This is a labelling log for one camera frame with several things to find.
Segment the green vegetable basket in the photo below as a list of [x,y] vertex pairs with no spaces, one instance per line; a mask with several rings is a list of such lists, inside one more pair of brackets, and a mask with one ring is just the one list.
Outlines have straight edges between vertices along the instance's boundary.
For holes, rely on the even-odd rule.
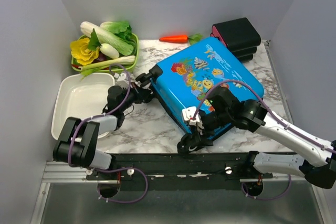
[[132,34],[130,39],[131,39],[131,42],[135,44],[134,54],[131,56],[122,56],[122,57],[119,57],[118,59],[112,59],[112,60],[106,60],[103,62],[93,63],[93,64],[90,64],[84,67],[80,65],[79,63],[77,63],[77,60],[72,57],[71,67],[73,68],[74,71],[77,71],[77,72],[83,72],[86,70],[93,69],[93,70],[96,70],[97,72],[108,73],[109,66],[113,64],[111,69],[115,72],[123,71],[123,69],[120,68],[119,65],[125,67],[125,69],[128,72],[132,72],[138,61],[140,46],[139,46],[139,39],[136,34]]

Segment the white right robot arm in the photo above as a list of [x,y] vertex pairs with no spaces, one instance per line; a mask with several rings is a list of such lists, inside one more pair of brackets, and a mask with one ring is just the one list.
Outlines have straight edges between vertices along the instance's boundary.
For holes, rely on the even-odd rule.
[[259,173],[283,173],[303,177],[309,183],[330,189],[335,183],[335,141],[316,137],[287,122],[261,98],[239,101],[226,87],[217,86],[206,95],[214,108],[209,115],[195,111],[196,121],[206,131],[231,124],[240,130],[266,136],[294,151],[294,155],[257,153],[243,162],[249,178]]

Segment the yellow flower cabbage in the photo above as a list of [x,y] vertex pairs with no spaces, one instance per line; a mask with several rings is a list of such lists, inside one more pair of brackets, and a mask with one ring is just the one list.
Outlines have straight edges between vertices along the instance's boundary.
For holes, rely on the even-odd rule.
[[70,43],[71,55],[82,66],[89,65],[99,57],[99,47],[89,49],[89,38],[83,38]]

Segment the green leafy lettuce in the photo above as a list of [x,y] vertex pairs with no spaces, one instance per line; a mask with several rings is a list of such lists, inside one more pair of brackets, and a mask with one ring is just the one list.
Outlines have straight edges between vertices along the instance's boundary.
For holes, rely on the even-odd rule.
[[100,24],[100,27],[124,40],[131,39],[132,28],[128,21],[103,22]]

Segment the white rectangular tray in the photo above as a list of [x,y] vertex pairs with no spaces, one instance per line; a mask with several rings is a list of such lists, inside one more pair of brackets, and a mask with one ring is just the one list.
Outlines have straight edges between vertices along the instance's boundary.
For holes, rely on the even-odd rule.
[[107,104],[108,89],[115,80],[108,73],[93,73],[87,77],[75,74],[65,78],[58,91],[52,117],[51,134],[58,139],[68,117],[85,119],[101,114]]

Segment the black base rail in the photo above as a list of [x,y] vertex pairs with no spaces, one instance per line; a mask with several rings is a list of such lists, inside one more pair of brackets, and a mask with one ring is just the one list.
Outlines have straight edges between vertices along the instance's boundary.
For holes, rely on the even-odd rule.
[[238,190],[241,180],[272,178],[252,166],[251,153],[113,154],[107,171],[90,167],[87,180],[103,191]]

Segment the black bag with pink trim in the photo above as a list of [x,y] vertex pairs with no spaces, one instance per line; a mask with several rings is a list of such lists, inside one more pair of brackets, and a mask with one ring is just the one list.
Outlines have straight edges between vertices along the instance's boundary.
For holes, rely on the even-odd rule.
[[210,36],[217,38],[242,63],[253,59],[261,43],[261,36],[246,17],[213,24]]

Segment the white radish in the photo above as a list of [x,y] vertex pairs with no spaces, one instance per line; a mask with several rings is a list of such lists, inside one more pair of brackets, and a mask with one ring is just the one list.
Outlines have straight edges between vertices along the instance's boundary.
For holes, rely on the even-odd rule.
[[110,44],[103,43],[100,45],[100,51],[111,59],[117,59],[120,57],[119,52]]

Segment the green white leek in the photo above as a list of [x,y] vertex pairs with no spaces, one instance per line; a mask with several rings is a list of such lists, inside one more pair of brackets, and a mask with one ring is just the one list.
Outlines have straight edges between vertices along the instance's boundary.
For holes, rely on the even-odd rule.
[[132,72],[137,62],[136,56],[124,56],[118,59],[106,60],[86,66],[78,66],[76,70],[83,76],[89,76],[95,72],[110,73],[110,70],[121,73],[124,70]]

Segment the aluminium frame rail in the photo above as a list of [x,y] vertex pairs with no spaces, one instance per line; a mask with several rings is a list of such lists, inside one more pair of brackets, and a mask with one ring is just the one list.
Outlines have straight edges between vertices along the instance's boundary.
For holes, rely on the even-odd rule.
[[98,203],[96,182],[86,170],[60,162],[48,162],[34,206],[31,223],[90,223]]

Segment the orange toy carrot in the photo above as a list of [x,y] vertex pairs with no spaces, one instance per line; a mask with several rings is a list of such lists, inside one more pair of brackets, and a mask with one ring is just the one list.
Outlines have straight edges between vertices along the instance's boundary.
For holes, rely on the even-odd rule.
[[202,39],[203,39],[202,34],[193,34],[189,36],[188,35],[175,35],[175,36],[161,37],[159,41],[177,43],[177,44],[189,43],[190,45],[193,45]]

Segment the blue fish print suitcase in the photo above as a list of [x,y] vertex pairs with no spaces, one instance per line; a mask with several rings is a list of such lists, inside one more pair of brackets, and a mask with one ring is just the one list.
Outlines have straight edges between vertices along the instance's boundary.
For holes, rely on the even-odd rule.
[[185,132],[177,151],[186,154],[212,146],[222,135],[201,135],[198,126],[183,122],[182,109],[195,106],[205,113],[214,109],[205,98],[217,84],[228,88],[239,100],[257,100],[264,87],[256,77],[216,38],[201,40],[156,63],[136,80],[147,84],[169,116]]

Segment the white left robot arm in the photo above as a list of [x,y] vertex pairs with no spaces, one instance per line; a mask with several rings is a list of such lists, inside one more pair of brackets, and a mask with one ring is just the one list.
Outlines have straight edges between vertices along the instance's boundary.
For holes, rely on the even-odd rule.
[[116,166],[111,163],[110,154],[97,150],[98,136],[118,130],[124,122],[126,109],[134,104],[148,103],[153,98],[151,90],[134,82],[127,88],[111,86],[102,114],[84,120],[66,119],[53,150],[53,159],[72,167],[96,168],[104,179],[112,179]]

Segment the purple onion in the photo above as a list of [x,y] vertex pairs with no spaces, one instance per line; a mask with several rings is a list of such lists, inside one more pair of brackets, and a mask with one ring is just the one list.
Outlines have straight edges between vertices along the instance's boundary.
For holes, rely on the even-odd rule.
[[96,58],[92,63],[100,63],[106,61],[107,57],[102,52],[99,52],[98,58]]

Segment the white napa cabbage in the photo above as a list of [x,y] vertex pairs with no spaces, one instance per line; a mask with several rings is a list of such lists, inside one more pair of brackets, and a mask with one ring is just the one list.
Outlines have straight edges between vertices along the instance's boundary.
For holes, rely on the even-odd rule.
[[131,42],[131,40],[124,40],[115,34],[101,28],[100,26],[97,26],[90,22],[82,22],[80,25],[81,32],[91,39],[93,30],[95,32],[93,36],[93,43],[90,49],[93,48],[93,46],[96,48],[98,46],[98,41],[100,44],[106,43],[110,44],[112,47],[114,47],[120,54],[124,56],[129,56],[133,54],[135,44]]

